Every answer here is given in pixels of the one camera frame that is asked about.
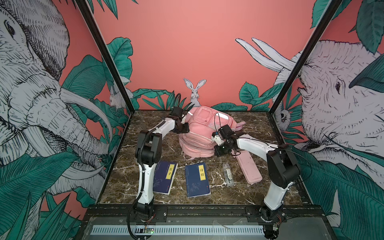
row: yellow title label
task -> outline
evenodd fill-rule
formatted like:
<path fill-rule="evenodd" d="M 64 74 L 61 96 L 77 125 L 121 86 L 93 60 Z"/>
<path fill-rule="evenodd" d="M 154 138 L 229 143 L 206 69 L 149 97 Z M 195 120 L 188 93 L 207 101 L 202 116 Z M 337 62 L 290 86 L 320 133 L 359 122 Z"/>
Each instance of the yellow title label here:
<path fill-rule="evenodd" d="M 205 180 L 204 165 L 199 165 L 200 181 Z"/>
<path fill-rule="evenodd" d="M 173 169 L 175 168 L 174 164 L 170 164 L 168 168 L 168 173 L 166 176 L 166 179 L 170 179 L 172 177 Z"/>

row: book cover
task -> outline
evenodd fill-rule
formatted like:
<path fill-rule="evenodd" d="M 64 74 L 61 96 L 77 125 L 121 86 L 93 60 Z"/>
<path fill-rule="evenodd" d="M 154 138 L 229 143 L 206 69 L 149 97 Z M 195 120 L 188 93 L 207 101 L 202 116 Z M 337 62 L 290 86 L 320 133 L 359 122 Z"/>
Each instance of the book cover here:
<path fill-rule="evenodd" d="M 169 195 L 173 179 L 177 169 L 177 163 L 159 161 L 155 168 L 153 177 L 153 191 Z"/>
<path fill-rule="evenodd" d="M 187 183 L 187 197 L 211 194 L 205 162 L 185 166 L 185 181 Z"/>

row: backpack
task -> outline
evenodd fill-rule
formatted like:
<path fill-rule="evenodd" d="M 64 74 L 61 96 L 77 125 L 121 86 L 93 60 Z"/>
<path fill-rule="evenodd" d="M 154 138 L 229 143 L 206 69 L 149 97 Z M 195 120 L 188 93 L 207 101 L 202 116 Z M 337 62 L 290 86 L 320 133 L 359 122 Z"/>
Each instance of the backpack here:
<path fill-rule="evenodd" d="M 233 131 L 243 128 L 245 122 L 236 123 L 228 114 L 207 106 L 193 107 L 184 117 L 189 124 L 189 133 L 179 134 L 179 144 L 185 155 L 190 157 L 211 157 L 215 154 L 212 133 L 220 127 L 229 125 Z"/>

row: elephant eye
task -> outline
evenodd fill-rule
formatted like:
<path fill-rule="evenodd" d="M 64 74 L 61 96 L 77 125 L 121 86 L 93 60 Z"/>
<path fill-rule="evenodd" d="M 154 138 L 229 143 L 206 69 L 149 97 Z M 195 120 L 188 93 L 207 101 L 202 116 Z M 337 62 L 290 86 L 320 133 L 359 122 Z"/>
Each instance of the elephant eye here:
<path fill-rule="evenodd" d="M 340 83 L 337 82 L 335 85 L 336 91 L 340 94 Z"/>
<path fill-rule="evenodd" d="M 6 29 L 8 30 L 9 34 L 12 36 L 15 35 L 15 30 L 13 29 L 13 27 L 9 24 L 9 22 L 7 20 L 4 21 L 4 25 L 6 27 Z"/>

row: book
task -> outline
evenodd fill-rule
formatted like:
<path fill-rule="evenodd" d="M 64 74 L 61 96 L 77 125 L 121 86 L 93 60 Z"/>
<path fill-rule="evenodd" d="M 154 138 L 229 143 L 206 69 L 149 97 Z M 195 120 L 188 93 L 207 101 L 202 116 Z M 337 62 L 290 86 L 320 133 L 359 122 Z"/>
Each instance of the book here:
<path fill-rule="evenodd" d="M 177 169 L 176 162 L 167 162 L 160 160 L 155 168 L 153 177 L 153 191 L 169 195 L 172 188 L 173 179 Z"/>
<path fill-rule="evenodd" d="M 211 194 L 205 162 L 185 166 L 185 181 L 187 183 L 187 197 Z"/>

